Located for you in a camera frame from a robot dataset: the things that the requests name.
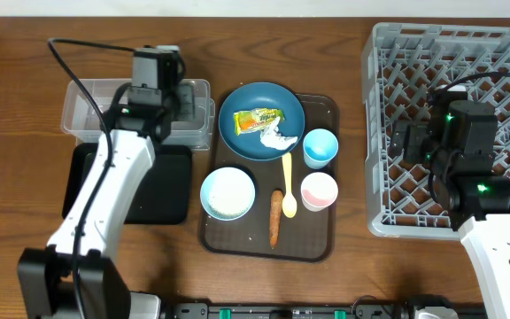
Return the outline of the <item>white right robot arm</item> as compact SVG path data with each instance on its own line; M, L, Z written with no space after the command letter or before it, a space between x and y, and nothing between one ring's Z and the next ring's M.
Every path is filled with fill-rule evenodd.
M493 172L491 105L455 100L429 122L397 121L390 155L423 164L430 196L460 236L489 318L510 318L510 179Z

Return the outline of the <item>white tissue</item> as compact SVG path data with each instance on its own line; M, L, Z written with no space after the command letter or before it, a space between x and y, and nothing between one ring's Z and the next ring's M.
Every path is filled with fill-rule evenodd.
M284 151L298 141L297 136L283 136L278 129L281 117L274 119L267 127L261 130L260 142L267 148Z

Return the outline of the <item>yellow snack wrapper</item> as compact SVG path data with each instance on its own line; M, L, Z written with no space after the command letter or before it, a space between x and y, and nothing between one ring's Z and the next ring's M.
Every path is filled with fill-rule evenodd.
M267 127L274 119L285 115L280 109L255 108L247 111L238 111L233 115L235 133L237 136L248 134Z

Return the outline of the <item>light blue cup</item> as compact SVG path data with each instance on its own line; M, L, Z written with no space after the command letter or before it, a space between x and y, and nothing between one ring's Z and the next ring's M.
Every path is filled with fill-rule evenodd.
M339 150L336 136L329 130L311 130L303 140L303 157L311 169L321 169L335 158Z

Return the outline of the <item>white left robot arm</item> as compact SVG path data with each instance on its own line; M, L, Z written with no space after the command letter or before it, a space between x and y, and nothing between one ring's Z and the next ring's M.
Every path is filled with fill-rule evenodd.
M45 249L27 248L18 277L30 318L159 318L160 297L128 289L115 266L120 234L134 203L154 217L186 210L191 154L161 151L180 100L174 85L125 83L101 118L95 158Z

